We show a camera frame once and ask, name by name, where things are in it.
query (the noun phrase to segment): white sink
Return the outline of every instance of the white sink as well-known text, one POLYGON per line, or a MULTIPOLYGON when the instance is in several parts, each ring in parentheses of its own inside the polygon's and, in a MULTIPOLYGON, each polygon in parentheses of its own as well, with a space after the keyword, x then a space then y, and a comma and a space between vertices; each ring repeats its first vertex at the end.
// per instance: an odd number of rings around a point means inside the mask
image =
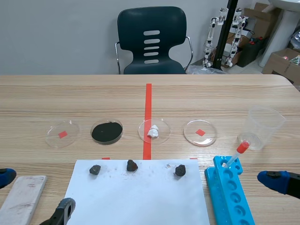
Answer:
POLYGON ((294 33, 300 19, 300 0, 269 0, 277 8, 284 9, 282 19, 269 42, 262 60, 259 62, 264 67, 273 52, 283 50, 287 47, 291 35, 294 33))
POLYGON ((269 0, 269 2, 277 8, 293 12, 300 12, 299 0, 269 0))

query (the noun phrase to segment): black powder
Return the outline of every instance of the black powder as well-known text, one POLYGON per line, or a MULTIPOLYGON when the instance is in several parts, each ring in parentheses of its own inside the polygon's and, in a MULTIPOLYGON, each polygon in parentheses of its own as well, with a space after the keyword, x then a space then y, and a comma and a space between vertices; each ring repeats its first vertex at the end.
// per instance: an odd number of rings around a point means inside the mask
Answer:
POLYGON ((102 123, 93 129, 92 138, 101 144, 113 144, 121 138, 122 132, 123 128, 119 123, 102 123))

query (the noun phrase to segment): plastic measuring cup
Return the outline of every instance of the plastic measuring cup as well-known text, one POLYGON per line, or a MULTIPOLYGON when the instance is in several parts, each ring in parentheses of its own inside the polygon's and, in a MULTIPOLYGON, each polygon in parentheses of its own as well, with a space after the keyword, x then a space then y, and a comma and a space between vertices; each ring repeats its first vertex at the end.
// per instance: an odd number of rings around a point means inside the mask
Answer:
POLYGON ((273 134, 284 124, 285 118, 276 110, 255 105, 250 108, 238 139, 248 142, 252 150, 262 149, 273 134))

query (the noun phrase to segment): chair backrest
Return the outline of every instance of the chair backrest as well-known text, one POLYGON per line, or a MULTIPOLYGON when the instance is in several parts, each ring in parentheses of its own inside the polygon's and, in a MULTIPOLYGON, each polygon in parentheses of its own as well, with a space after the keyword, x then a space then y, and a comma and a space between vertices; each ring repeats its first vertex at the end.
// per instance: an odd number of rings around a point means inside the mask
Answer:
POLYGON ((118 16, 118 33, 121 49, 133 53, 133 62, 170 59, 169 50, 185 41, 187 19, 178 7, 126 9, 118 16))

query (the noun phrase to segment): red tape line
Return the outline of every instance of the red tape line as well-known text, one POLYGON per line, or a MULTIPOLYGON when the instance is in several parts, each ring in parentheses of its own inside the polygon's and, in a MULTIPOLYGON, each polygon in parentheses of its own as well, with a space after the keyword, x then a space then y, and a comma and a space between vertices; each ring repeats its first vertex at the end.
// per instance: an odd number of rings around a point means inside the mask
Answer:
POLYGON ((145 101, 145 123, 144 123, 144 149, 142 158, 151 159, 151 138, 147 136, 148 131, 151 128, 152 117, 152 84, 146 84, 146 101, 145 101))

